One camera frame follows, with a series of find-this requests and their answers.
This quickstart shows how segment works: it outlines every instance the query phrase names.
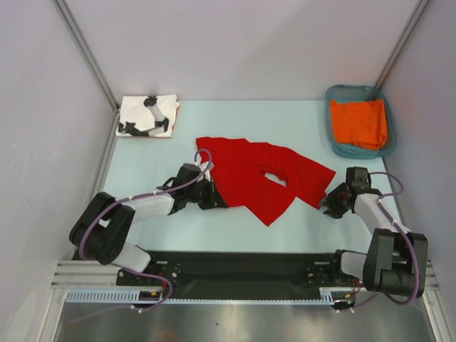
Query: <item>white backdrop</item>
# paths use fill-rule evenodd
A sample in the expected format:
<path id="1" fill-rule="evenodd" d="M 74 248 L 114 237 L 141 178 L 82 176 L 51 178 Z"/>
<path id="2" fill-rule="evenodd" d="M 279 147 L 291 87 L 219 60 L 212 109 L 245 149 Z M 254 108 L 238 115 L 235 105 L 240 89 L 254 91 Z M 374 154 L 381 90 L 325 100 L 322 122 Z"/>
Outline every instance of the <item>white backdrop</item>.
<path id="1" fill-rule="evenodd" d="M 34 341 L 57 262 L 74 250 L 68 234 L 87 204 L 113 113 L 52 1 L 2 5 L 0 341 L 20 342 L 23 332 Z M 31 291 L 18 329 L 4 335 Z"/>
<path id="2" fill-rule="evenodd" d="M 447 307 L 456 319 L 456 2 L 433 1 L 385 85 L 398 147 L 388 166 L 405 185 L 400 206 L 426 234 Z"/>
<path id="3" fill-rule="evenodd" d="M 373 85 L 417 0 L 67 0 L 117 101 L 322 99 Z"/>

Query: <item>shiny floor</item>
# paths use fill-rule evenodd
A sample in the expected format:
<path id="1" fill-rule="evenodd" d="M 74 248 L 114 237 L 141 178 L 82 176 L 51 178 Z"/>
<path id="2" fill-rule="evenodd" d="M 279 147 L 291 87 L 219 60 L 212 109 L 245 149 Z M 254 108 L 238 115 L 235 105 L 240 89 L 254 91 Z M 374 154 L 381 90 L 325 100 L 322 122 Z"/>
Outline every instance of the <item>shiny floor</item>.
<path id="1" fill-rule="evenodd" d="M 396 306 L 383 296 L 354 314 L 317 306 L 168 304 L 68 322 L 107 307 L 66 304 L 54 342 L 435 341 L 421 300 Z"/>

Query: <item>folded orange cloth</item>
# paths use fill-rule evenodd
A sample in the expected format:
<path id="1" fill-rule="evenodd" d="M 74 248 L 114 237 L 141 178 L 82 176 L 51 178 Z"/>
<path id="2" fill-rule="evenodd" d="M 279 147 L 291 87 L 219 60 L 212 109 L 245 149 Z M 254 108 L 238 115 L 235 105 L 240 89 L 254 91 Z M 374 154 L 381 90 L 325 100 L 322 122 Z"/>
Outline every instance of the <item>folded orange cloth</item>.
<path id="1" fill-rule="evenodd" d="M 381 149 L 388 139 L 383 100 L 340 104 L 331 100 L 331 121 L 338 143 Z"/>

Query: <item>light blue tabletop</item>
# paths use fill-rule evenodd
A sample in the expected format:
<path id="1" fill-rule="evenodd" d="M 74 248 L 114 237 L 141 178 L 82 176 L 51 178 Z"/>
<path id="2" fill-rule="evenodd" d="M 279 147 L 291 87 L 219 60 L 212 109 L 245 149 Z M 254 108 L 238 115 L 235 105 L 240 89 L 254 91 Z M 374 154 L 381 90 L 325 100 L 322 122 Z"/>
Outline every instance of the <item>light blue tabletop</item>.
<path id="1" fill-rule="evenodd" d="M 184 162 L 193 162 L 195 138 L 246 138 L 290 147 L 335 170 L 328 191 L 345 180 L 346 168 L 384 171 L 381 159 L 349 160 L 331 150 L 324 101 L 182 101 L 170 139 L 118 138 L 104 190 L 116 197 L 151 192 Z M 387 177 L 373 186 L 391 191 Z M 394 200 L 387 205 L 397 214 Z M 355 214 L 335 220 L 296 198 L 270 227 L 247 208 L 202 211 L 195 204 L 132 226 L 128 241 L 143 249 L 216 252 L 366 252 L 371 235 Z"/>

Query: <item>laundry basket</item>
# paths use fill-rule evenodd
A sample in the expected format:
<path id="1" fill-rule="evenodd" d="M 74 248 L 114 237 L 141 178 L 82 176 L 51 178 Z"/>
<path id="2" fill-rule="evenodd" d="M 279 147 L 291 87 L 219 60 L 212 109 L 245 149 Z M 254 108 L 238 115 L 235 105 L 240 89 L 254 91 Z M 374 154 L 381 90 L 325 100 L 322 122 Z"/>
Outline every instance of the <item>laundry basket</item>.
<path id="1" fill-rule="evenodd" d="M 386 123 L 388 126 L 388 139 L 385 145 L 380 150 L 368 150 L 355 145 L 340 144 L 336 141 L 333 132 L 333 124 L 331 122 L 331 100 L 337 103 L 348 102 L 364 102 L 369 100 L 381 99 L 385 103 Z M 391 120 L 390 107 L 385 99 L 385 96 L 375 88 L 368 86 L 355 85 L 335 85 L 326 91 L 326 124 L 329 140 L 333 151 L 341 157 L 351 159 L 373 159 L 377 157 L 385 157 L 394 151 L 396 147 L 396 136 Z"/>

